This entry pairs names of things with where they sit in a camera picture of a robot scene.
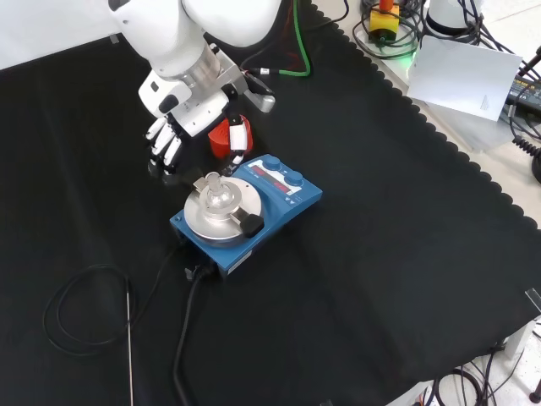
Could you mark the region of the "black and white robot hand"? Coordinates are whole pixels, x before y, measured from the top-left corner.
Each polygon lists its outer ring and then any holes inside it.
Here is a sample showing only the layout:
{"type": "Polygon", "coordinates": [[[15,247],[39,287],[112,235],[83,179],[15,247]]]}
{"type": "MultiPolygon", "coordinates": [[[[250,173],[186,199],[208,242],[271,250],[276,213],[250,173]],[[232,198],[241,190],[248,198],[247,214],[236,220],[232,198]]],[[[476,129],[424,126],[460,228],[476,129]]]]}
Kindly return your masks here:
{"type": "Polygon", "coordinates": [[[189,140],[210,133],[222,121],[228,124],[230,152],[221,173],[230,176],[243,162],[249,137],[235,109],[238,92],[234,85],[225,84],[196,96],[182,81],[165,80],[152,71],[139,88],[139,99],[156,118],[145,133],[150,145],[150,168],[174,173],[189,140]]]}

